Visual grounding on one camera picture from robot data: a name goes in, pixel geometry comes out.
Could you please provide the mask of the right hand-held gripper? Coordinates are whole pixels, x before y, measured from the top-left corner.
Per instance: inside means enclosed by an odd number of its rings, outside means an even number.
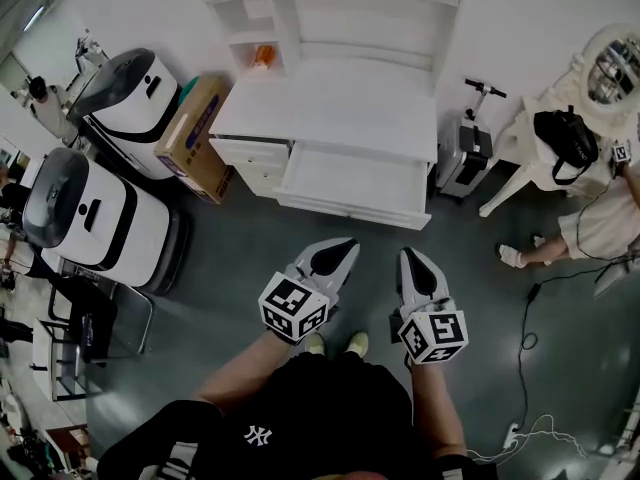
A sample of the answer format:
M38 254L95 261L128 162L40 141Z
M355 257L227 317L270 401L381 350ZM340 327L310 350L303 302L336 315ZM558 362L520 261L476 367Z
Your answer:
M456 307L443 271L412 247L396 264L399 307L390 315L391 341L406 349L413 364L451 360L468 345L464 312Z

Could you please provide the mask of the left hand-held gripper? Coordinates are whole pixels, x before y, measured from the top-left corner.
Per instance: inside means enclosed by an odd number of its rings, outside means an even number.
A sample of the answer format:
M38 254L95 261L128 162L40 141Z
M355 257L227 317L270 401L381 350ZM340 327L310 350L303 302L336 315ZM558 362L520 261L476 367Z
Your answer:
M282 272L276 272L258 298L265 327L297 344L337 311L339 291L359 256L354 238L327 239L307 246Z

